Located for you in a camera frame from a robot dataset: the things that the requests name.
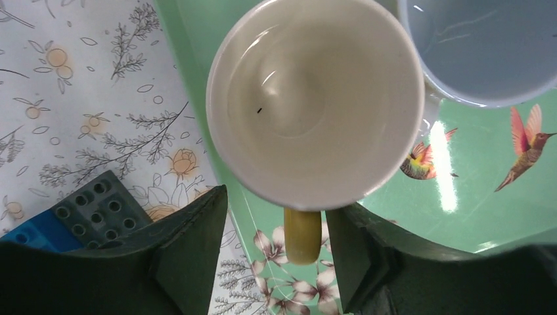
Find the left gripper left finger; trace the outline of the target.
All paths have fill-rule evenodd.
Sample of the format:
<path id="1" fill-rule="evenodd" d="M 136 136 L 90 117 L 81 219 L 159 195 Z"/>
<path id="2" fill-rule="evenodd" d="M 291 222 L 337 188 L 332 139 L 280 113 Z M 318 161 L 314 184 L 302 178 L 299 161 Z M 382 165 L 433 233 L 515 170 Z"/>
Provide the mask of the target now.
<path id="1" fill-rule="evenodd" d="M 98 249 L 1 243 L 2 314 L 207 314 L 227 218 L 216 186 Z"/>

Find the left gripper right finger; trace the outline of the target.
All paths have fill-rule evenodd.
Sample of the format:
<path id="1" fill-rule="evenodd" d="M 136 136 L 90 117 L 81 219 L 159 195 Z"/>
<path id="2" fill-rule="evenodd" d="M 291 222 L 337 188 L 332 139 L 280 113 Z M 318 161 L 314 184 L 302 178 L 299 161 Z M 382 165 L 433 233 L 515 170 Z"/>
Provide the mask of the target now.
<path id="1" fill-rule="evenodd" d="M 354 203 L 326 212 L 345 314 L 555 314 L 556 245 L 469 253 Z"/>

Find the yellow mug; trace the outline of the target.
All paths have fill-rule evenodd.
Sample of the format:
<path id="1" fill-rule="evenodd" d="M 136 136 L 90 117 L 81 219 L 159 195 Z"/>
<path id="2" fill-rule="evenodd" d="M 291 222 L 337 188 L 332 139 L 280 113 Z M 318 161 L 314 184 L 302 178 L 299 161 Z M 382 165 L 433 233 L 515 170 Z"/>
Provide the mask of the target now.
<path id="1" fill-rule="evenodd" d="M 294 264 L 317 260 L 322 211 L 393 176 L 424 109 L 416 49 L 375 1 L 261 2 L 223 40 L 206 89 L 218 154 L 284 209 Z"/>

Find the light blue mug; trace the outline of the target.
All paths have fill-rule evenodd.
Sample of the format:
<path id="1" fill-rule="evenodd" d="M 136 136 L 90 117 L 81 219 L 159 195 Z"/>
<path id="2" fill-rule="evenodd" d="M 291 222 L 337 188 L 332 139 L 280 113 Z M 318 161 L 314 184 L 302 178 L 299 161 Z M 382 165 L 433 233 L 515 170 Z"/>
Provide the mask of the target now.
<path id="1" fill-rule="evenodd" d="M 428 83 L 469 106 L 502 108 L 556 86 L 556 2 L 398 1 Z"/>

